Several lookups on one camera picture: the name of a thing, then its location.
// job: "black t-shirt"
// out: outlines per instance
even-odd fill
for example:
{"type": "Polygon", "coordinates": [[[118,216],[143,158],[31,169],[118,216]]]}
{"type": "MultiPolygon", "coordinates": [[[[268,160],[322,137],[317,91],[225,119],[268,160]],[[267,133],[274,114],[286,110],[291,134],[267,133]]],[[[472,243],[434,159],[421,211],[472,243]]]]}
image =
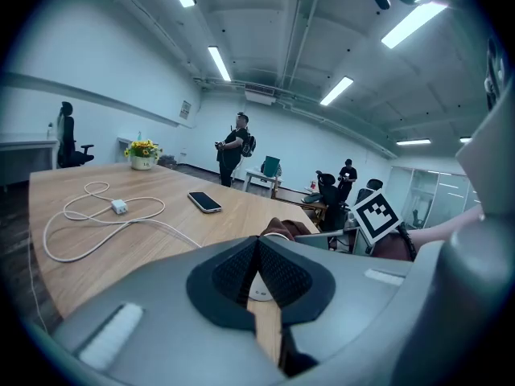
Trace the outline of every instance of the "black t-shirt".
{"type": "MultiPolygon", "coordinates": [[[[342,169],[340,170],[340,176],[344,177],[345,174],[348,174],[349,179],[357,179],[357,171],[354,167],[351,167],[350,169],[348,169],[345,166],[342,167],[342,169]]],[[[352,182],[344,182],[344,180],[342,179],[340,181],[339,188],[340,189],[352,189],[352,182]]]]}
{"type": "MultiPolygon", "coordinates": [[[[240,138],[241,140],[243,140],[243,142],[245,142],[248,136],[249,132],[247,131],[247,129],[233,130],[225,139],[225,144],[234,142],[236,138],[240,138]]],[[[242,146],[239,146],[235,147],[234,149],[218,150],[216,160],[218,162],[223,162],[228,169],[230,169],[231,167],[234,168],[240,162],[242,148],[242,146]]]]}

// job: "black hair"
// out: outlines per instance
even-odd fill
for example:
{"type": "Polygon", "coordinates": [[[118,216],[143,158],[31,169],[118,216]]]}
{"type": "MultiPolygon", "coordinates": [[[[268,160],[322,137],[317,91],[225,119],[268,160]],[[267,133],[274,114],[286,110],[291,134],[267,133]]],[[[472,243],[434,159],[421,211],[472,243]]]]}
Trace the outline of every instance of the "black hair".
{"type": "Polygon", "coordinates": [[[249,118],[245,114],[238,113],[238,117],[243,117],[245,119],[245,123],[249,123],[249,118]]]}
{"type": "Polygon", "coordinates": [[[72,103],[68,103],[67,101],[63,101],[63,113],[66,113],[67,115],[72,114],[73,106],[72,103]]]}

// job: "smartphone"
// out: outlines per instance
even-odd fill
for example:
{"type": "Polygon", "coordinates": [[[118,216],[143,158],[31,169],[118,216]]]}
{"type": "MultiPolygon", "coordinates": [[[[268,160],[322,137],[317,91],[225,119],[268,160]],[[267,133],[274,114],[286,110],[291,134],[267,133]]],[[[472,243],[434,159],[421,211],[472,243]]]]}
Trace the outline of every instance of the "smartphone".
{"type": "Polygon", "coordinates": [[[192,191],[187,194],[192,202],[204,213],[214,213],[215,211],[222,210],[222,206],[211,199],[202,191],[192,191]]]}

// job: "white ceiling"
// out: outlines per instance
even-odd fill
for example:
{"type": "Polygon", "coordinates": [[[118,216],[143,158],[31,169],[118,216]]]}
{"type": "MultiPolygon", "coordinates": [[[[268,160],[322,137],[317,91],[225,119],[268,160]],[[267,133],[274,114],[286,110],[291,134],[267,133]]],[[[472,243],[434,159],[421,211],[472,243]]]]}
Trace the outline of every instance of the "white ceiling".
{"type": "Polygon", "coordinates": [[[207,90],[234,90],[208,54],[216,45],[235,85],[280,88],[286,109],[334,121],[395,154],[394,141],[407,138],[430,138],[424,147],[453,154],[487,113],[488,30],[472,9],[447,8],[389,49],[381,38],[413,10],[398,0],[389,10],[373,0],[196,0],[186,9],[178,0],[115,1],[207,90]],[[344,76],[354,84],[319,106],[344,76]]]}

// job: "white charger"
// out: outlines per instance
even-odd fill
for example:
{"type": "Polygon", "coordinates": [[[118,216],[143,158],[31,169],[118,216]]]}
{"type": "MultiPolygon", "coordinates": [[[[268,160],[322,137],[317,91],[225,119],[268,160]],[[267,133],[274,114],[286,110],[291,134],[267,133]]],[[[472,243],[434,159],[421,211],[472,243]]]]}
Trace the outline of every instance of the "white charger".
{"type": "Polygon", "coordinates": [[[123,215],[124,213],[127,213],[127,203],[122,199],[111,201],[111,208],[117,215],[123,215]]]}

